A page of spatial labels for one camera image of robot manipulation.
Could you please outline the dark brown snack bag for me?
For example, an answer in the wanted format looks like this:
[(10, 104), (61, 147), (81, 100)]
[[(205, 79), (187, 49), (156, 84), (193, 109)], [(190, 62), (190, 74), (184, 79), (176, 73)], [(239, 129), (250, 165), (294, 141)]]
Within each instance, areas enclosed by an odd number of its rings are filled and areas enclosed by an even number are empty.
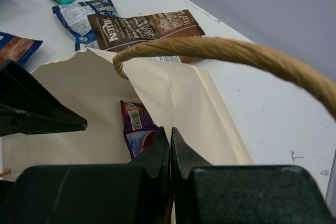
[(99, 48), (112, 52), (151, 40), (206, 36), (187, 9), (129, 18), (91, 14), (88, 21)]

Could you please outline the purple snack packet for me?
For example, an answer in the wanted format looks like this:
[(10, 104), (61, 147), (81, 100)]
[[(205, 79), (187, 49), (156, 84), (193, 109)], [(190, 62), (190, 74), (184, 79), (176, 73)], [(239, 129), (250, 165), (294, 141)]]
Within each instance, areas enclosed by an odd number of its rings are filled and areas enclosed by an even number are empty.
[(163, 127), (157, 126), (142, 103), (120, 101), (123, 136), (132, 159), (156, 139)]

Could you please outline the blue Burts crisps bag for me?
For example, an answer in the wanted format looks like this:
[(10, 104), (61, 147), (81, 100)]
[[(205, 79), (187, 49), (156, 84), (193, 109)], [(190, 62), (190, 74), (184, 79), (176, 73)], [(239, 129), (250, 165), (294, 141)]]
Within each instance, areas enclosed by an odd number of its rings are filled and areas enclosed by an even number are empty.
[(14, 36), (1, 32), (1, 62), (10, 59), (24, 66), (28, 59), (39, 49), (43, 41)]

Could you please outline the blue snack packet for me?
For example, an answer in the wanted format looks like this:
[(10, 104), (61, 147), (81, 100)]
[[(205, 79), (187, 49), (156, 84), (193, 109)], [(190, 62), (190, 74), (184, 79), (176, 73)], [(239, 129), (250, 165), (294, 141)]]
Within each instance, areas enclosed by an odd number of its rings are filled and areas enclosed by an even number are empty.
[(57, 5), (52, 8), (52, 11), (61, 24), (74, 35), (76, 51), (85, 48), (100, 48), (89, 23), (89, 15), (102, 14), (113, 17), (118, 15), (112, 0), (91, 0)]

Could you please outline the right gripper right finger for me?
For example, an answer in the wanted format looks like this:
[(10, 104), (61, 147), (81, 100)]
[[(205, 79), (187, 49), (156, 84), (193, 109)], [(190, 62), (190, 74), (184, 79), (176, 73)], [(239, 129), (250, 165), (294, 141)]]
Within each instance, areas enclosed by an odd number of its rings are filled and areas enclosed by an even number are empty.
[(177, 223), (335, 223), (300, 166), (214, 166), (173, 128), (171, 169)]

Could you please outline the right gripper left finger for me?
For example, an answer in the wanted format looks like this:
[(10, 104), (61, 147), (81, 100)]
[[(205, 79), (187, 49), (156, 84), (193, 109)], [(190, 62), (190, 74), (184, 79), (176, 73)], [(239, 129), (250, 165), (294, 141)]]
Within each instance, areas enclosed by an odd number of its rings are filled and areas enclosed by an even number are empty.
[(170, 223), (170, 147), (164, 131), (127, 164), (26, 169), (1, 202), (1, 223)]

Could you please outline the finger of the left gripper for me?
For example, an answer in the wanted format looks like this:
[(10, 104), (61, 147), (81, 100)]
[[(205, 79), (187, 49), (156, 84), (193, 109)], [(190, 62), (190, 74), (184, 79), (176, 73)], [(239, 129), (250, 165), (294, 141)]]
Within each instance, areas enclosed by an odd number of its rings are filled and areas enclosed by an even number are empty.
[(21, 65), (10, 59), (1, 63), (1, 136), (84, 131), (87, 126)]

